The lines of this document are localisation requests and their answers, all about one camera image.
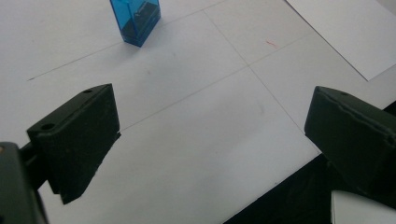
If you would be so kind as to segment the white curved object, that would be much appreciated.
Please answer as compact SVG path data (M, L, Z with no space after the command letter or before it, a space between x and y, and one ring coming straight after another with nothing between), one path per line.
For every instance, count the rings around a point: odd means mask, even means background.
M334 190L332 224L396 224L396 209L347 191Z

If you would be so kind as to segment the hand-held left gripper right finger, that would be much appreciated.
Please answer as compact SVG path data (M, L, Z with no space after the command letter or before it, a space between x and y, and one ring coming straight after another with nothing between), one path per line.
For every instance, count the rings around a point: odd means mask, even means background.
M379 109L317 86L304 131L350 187L396 207L396 101Z

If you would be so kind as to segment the blue transparent stamp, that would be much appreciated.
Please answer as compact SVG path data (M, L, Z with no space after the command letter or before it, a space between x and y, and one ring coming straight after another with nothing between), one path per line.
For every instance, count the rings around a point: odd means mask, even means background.
M159 0L109 0L124 42L142 47L161 18Z

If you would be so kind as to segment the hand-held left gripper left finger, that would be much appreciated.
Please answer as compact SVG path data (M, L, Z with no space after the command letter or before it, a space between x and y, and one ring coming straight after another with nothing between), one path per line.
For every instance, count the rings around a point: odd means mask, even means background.
M90 185L107 152L120 137L120 122L110 84L81 93L27 130L48 169L49 184L64 204Z

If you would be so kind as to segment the white paper sheet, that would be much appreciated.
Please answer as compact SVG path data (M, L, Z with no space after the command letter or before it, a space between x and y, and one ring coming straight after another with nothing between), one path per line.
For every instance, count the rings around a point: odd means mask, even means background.
M396 14L377 0L286 0L366 80L396 65Z

